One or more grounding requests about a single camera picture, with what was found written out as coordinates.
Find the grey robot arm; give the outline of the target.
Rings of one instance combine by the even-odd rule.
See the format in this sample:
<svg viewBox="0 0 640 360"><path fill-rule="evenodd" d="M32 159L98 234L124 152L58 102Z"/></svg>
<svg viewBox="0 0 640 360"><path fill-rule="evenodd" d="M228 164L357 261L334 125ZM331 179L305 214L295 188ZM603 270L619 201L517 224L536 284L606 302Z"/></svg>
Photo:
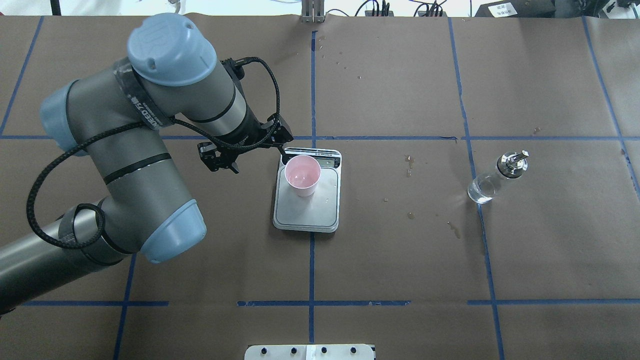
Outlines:
<svg viewBox="0 0 640 360"><path fill-rule="evenodd" d="M183 14L160 13L135 28L126 57L69 82L41 104L39 118L62 154L38 174L25 214L31 233L1 248L1 314L142 253L158 264L204 239L198 203L162 137L178 125L205 137L199 159L212 171L238 173L239 155L293 141L275 112L259 121L246 100L243 67L250 56L219 60L212 43ZM78 203L43 226L35 201L45 179L73 156L89 155L109 192Z"/></svg>

